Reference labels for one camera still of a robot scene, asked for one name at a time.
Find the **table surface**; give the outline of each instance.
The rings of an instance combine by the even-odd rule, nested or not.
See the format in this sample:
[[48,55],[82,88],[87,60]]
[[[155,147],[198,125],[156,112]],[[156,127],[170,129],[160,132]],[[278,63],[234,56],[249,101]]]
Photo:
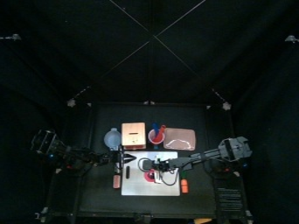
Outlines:
[[[178,157],[217,149],[223,139],[234,137],[230,112],[221,106],[102,103],[72,111],[62,140],[67,145],[88,147],[98,153],[106,153],[108,147],[104,135],[111,128],[122,132],[122,123],[146,123],[146,133],[151,130],[152,123],[165,124],[169,128],[194,130],[195,150],[175,150]],[[156,151],[150,143],[146,151]],[[170,150],[159,146],[159,151]],[[134,214],[151,214],[154,217],[169,218],[215,217],[213,180],[203,164],[197,164],[187,171],[190,192],[181,196],[122,196],[122,190],[112,187],[114,170],[112,164],[92,167],[86,173],[80,193],[76,191],[78,180],[63,173],[55,174],[50,195],[51,209],[71,212],[74,199],[79,196],[82,216],[131,217]]]

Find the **small cup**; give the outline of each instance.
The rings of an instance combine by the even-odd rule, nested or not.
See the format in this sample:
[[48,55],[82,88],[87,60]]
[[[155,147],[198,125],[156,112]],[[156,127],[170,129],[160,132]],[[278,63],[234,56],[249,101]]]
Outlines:
[[160,143],[165,141],[165,133],[163,133],[163,139],[162,139],[162,141],[156,142],[156,141],[155,141],[155,130],[151,129],[151,131],[148,132],[148,140],[150,140],[150,142],[151,142],[154,145],[160,144]]

